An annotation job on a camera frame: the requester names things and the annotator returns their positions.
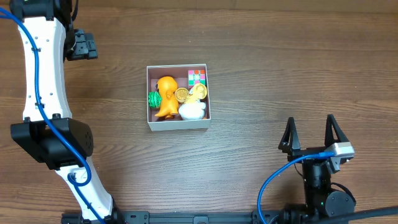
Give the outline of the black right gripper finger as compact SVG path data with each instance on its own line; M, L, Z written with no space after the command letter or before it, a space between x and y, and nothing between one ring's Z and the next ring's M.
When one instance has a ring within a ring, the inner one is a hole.
M325 127L325 146L329 147L339 142L349 142L349 140L339 127L335 117L332 114L328 114Z
M300 151L300 142L293 117L289 117L278 149L288 155L296 155Z

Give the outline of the green round disc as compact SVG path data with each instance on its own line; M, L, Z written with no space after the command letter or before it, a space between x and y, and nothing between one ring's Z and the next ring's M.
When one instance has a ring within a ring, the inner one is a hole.
M147 99L150 108L160 108L162 97L158 91L149 92Z

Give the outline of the orange dinosaur figure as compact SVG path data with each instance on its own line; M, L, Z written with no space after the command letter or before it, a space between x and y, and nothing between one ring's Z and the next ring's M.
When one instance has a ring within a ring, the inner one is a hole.
M159 112L155 116L172 119L175 115L178 115L179 102L174 95L178 89L178 84L173 77L165 76L157 81L157 85L162 100Z

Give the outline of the white plush duck toy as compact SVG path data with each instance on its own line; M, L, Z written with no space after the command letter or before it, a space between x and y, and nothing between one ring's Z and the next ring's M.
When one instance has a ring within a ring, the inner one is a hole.
M183 105L178 109L185 121L200 120L205 116L206 103L202 102L208 94L207 87L202 83L195 84L188 92Z

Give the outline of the yellow round disc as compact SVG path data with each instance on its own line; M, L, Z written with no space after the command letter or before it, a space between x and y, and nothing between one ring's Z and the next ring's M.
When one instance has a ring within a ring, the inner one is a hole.
M178 88L174 92L174 95L175 95L176 100L179 103L183 104L185 102L185 100L187 99L187 96L189 95L189 90L186 88Z

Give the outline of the multicolour puzzle cube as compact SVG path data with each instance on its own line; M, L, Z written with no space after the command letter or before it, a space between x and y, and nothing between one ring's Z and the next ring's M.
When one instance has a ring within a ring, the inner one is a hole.
M206 70L189 70L188 71L188 87L201 83L206 85Z

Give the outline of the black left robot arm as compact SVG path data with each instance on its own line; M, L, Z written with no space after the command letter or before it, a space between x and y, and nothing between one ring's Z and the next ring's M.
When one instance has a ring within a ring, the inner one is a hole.
M69 186L81 212L64 214L63 223L124 223L93 165L91 129L68 105L64 62L98 56L93 35L73 26L77 13L77 2L62 0L11 0L1 10L17 24L25 55L23 121L11 126L11 137Z

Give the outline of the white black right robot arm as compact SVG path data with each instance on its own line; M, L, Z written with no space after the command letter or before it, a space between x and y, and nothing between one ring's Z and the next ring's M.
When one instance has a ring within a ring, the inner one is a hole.
M294 118L288 119L278 149L287 154L289 162L321 152L332 152L333 156L321 159L308 158L300 161L305 203L287 204L279 213L280 223L304 223L344 214L344 211L337 207L339 202L342 202L343 207L347 208L349 212L354 211L356 202L352 196L334 189L331 183L331 175L340 171L340 165L354 157L352 144L332 114L329 114L326 119L324 144L324 146L308 147L302 150Z

